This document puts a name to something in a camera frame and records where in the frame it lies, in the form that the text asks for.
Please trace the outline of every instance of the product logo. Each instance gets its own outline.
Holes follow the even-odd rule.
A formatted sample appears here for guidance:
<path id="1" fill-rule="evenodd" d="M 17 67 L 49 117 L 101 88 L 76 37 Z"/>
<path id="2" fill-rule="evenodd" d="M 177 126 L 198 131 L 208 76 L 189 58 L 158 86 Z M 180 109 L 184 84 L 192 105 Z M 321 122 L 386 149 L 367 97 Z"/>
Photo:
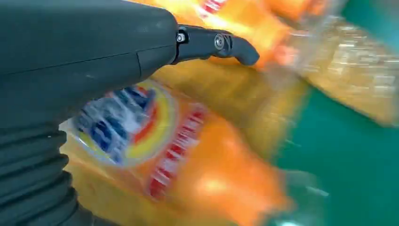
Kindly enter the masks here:
<path id="1" fill-rule="evenodd" d="M 174 104 L 164 89 L 143 82 L 88 103 L 74 126 L 96 156 L 116 165 L 135 165 L 170 139 L 177 118 L 171 111 Z"/>
<path id="2" fill-rule="evenodd" d="M 198 133 L 204 123 L 206 108 L 197 104 L 178 129 L 176 137 L 159 159 L 151 174 L 147 191 L 155 200 L 161 199 L 170 182 L 176 177 L 177 168 L 185 159 L 187 150 L 197 144 Z"/>
<path id="3" fill-rule="evenodd" d="M 207 18 L 211 14 L 217 13 L 227 2 L 227 0 L 205 0 L 198 10 L 201 18 Z"/>

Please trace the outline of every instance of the green table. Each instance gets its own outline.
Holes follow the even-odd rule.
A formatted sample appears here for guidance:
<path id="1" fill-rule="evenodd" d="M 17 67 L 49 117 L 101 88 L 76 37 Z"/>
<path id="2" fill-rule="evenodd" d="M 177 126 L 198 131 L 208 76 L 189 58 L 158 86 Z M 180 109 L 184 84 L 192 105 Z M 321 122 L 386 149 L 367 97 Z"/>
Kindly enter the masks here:
<path id="1" fill-rule="evenodd" d="M 343 15 L 399 53 L 396 10 L 398 22 L 377 3 L 350 0 Z M 329 193 L 327 226 L 399 226 L 399 129 L 381 128 L 316 89 L 307 98 L 276 165 L 318 176 Z"/>

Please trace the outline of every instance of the yellow circle logo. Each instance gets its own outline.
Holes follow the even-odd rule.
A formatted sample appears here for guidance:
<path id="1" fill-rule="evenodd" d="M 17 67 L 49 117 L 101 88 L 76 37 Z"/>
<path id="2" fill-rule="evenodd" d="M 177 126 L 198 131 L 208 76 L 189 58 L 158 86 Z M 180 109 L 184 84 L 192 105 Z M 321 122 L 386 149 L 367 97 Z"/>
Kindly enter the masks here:
<path id="1" fill-rule="evenodd" d="M 177 103 L 145 81 L 88 103 L 74 120 L 89 151 L 116 165 L 136 165 L 158 153 L 177 125 Z"/>

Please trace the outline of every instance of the screw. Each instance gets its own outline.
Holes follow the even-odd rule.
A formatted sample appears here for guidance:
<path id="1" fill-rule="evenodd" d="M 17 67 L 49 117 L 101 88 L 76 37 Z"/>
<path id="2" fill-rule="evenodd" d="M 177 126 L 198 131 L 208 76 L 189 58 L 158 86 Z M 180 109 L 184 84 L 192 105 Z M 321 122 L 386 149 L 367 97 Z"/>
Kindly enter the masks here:
<path id="1" fill-rule="evenodd" d="M 215 36 L 215 47 L 216 49 L 221 50 L 223 49 L 223 46 L 224 46 L 224 37 L 221 34 L 217 34 Z"/>
<path id="2" fill-rule="evenodd" d="M 186 40 L 186 36 L 183 33 L 178 33 L 176 36 L 177 42 L 184 42 Z"/>

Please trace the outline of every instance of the snack bag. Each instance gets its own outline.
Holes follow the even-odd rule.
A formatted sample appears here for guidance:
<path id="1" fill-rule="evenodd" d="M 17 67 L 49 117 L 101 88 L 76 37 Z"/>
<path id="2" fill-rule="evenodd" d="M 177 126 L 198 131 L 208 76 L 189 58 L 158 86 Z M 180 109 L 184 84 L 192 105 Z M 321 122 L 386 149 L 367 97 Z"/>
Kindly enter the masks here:
<path id="1" fill-rule="evenodd" d="M 153 81 L 92 101 L 68 123 L 86 149 L 66 150 L 71 164 L 141 194 L 169 219 L 151 225 L 259 226 L 287 220 L 297 205 L 287 174 L 252 153 L 230 123 Z"/>
<path id="2" fill-rule="evenodd" d="M 255 68 L 262 70 L 273 59 L 275 48 L 284 43 L 291 27 L 275 17 L 256 0 L 132 0 L 162 7 L 179 23 L 232 32 L 249 41 L 260 55 Z M 237 60 L 211 58 L 222 64 Z"/>

